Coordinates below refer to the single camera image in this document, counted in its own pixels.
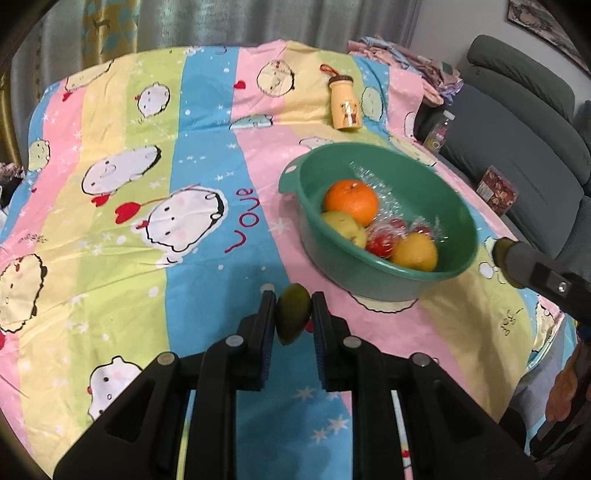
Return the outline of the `plastic red fruit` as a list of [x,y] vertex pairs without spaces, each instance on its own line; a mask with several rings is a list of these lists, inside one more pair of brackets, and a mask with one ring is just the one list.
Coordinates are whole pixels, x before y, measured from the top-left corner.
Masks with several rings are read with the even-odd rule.
[[402,218],[391,218],[388,224],[399,234],[405,234],[407,231],[407,223]]

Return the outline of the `red tomato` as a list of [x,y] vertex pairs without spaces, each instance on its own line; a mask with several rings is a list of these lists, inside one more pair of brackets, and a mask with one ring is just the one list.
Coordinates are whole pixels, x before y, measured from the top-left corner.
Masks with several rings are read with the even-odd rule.
[[394,253],[400,236],[393,233],[379,233],[369,236],[366,244],[366,250],[377,257],[389,259]]

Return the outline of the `large orange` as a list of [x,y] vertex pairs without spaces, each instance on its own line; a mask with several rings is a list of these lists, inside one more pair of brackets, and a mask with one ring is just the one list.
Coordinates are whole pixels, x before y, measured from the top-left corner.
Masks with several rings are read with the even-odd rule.
[[363,227],[368,227],[379,212],[376,192],[360,180],[341,180],[332,184],[322,199],[322,210],[351,215]]

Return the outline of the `small green fruit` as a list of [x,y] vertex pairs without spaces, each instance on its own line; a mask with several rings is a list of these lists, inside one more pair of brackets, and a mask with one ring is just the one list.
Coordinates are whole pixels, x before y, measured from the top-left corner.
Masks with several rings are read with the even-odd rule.
[[311,295],[301,284],[294,283],[284,289],[277,306],[280,316],[276,320],[276,333],[283,345],[290,345],[300,337],[310,320]]

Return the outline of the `red patterned packet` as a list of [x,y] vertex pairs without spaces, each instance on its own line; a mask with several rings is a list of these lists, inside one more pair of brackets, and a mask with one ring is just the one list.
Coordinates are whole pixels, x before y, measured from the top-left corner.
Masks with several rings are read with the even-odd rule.
[[476,192],[498,216],[505,215],[518,198],[517,190],[494,166],[486,170]]

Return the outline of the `yellow lemon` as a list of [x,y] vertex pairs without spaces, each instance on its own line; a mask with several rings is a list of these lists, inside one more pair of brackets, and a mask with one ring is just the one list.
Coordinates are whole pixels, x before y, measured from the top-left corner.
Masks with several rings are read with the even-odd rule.
[[439,261],[435,242],[424,233],[409,233],[394,248],[391,261],[407,269],[433,272]]

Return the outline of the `green plastic bowl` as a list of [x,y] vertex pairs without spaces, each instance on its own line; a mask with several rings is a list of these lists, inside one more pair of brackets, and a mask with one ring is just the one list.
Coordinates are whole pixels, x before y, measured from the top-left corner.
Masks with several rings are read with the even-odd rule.
[[[322,219],[324,198],[342,180],[366,184],[376,193],[377,221],[428,225],[438,249],[435,270],[398,266],[332,230]],[[391,149],[352,142],[315,148],[287,164],[279,191],[297,196],[298,233],[311,263],[358,296],[394,302],[416,299],[429,287],[463,274],[478,253],[477,227],[463,198],[434,168]]]

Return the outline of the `clear drink bottle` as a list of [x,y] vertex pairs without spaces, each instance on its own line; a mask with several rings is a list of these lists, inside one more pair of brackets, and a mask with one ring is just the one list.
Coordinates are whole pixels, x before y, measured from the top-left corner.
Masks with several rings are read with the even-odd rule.
[[424,140],[423,146],[433,154],[439,153],[446,142],[449,128],[454,120],[455,115],[452,112],[445,110],[440,119],[429,131]]

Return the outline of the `grey sofa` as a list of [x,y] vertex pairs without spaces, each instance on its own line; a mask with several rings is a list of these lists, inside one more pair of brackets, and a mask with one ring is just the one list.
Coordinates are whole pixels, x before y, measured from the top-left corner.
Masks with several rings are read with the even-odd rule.
[[442,156],[471,186],[495,168],[517,192],[507,216],[553,258],[590,233],[590,148],[558,75],[489,35],[474,39]]

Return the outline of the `yellow green pear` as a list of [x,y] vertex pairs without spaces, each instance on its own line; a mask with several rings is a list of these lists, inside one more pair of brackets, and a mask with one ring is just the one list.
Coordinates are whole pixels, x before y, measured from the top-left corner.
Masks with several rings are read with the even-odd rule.
[[322,219],[325,223],[339,233],[343,238],[356,245],[356,247],[365,249],[367,245],[366,229],[356,222],[355,218],[348,213],[341,211],[329,211],[322,213]]

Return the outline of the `pile of folded clothes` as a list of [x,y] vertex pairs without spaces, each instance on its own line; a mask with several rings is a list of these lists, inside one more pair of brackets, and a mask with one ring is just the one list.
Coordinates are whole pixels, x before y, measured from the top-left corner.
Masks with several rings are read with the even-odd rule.
[[363,36],[360,40],[349,40],[348,53],[420,76],[424,85],[423,102],[431,107],[452,105],[464,86],[460,72],[452,65],[415,54],[381,37]]

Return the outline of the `yellow cartoon bottle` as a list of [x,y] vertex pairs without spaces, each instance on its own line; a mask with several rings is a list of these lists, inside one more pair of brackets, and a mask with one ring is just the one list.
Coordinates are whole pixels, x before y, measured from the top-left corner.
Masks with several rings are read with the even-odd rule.
[[331,93],[332,126],[337,130],[356,130],[363,126],[360,105],[353,91],[353,77],[341,74],[322,63],[320,69],[329,75],[328,86]]

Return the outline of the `cluttered side shelf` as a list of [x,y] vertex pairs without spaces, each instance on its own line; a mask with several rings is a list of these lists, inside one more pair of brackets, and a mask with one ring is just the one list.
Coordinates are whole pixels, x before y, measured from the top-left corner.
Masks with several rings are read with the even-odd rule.
[[0,164],[0,191],[1,209],[5,209],[14,195],[14,192],[24,179],[23,167],[16,163]]

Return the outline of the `yellow patterned curtain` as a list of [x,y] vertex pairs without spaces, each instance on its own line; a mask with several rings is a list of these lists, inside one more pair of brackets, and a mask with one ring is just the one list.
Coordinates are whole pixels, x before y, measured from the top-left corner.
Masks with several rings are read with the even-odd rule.
[[92,0],[84,3],[82,62],[106,63],[137,51],[139,0]]

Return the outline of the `grey green curtain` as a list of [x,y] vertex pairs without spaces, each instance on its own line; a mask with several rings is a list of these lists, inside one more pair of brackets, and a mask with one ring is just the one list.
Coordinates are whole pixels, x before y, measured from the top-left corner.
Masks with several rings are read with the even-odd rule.
[[[59,1],[43,17],[43,57],[83,65],[85,2]],[[342,52],[363,36],[409,45],[421,7],[419,1],[141,1],[136,52],[279,39]]]

